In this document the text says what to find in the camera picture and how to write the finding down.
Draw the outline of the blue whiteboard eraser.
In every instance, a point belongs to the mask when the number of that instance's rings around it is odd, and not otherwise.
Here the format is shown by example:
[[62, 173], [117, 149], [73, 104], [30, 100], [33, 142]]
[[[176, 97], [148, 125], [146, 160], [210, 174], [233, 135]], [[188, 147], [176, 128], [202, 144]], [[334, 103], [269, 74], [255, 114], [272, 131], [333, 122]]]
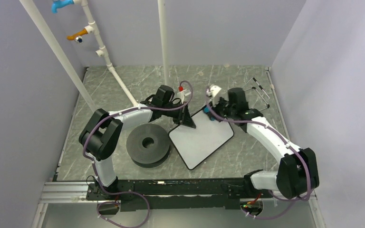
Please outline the blue whiteboard eraser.
[[211, 108], [209, 108], [209, 107], [205, 106], [205, 107], [203, 108], [203, 112], [207, 115], [207, 117], [208, 117], [211, 121], [215, 121], [215, 117], [214, 117], [214, 115], [212, 114], [211, 110], [213, 110], [213, 109], [212, 109], [212, 107], [211, 107]]

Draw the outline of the black framed whiteboard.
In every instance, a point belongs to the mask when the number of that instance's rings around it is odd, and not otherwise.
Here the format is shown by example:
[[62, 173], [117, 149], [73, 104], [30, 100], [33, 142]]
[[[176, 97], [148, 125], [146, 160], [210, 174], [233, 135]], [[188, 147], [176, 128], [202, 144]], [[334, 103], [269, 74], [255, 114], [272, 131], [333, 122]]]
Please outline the black framed whiteboard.
[[228, 122], [212, 121], [202, 109], [194, 113], [192, 119], [195, 128], [178, 125], [168, 132], [173, 146], [189, 170], [194, 170], [234, 136]]

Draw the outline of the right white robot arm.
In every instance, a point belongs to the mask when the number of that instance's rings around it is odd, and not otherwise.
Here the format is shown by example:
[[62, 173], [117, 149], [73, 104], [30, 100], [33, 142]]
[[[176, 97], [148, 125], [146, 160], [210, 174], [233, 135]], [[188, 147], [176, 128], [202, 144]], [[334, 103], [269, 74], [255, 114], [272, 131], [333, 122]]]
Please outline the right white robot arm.
[[229, 89], [222, 97], [219, 86], [205, 90], [207, 115], [211, 120], [229, 122], [254, 137], [278, 162], [277, 171], [252, 171], [244, 176], [243, 192], [255, 197], [261, 190], [278, 191], [287, 200], [306, 201], [319, 186], [317, 159], [310, 148], [301, 148], [276, 130], [257, 109], [250, 108], [242, 88]]

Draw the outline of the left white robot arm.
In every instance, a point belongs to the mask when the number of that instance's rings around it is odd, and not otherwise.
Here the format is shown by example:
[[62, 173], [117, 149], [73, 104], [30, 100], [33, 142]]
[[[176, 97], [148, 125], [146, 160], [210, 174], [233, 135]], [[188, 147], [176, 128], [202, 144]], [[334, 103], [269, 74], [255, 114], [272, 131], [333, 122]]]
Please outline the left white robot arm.
[[79, 143], [83, 146], [83, 156], [92, 163], [98, 192], [103, 198], [110, 200], [117, 195], [118, 177], [111, 156], [122, 130], [150, 123], [162, 116], [172, 118], [175, 124], [195, 128], [188, 109], [192, 98], [192, 85], [188, 85], [187, 89], [179, 86], [178, 92], [161, 85], [154, 95], [137, 106], [112, 113], [104, 109], [94, 111], [79, 136]]

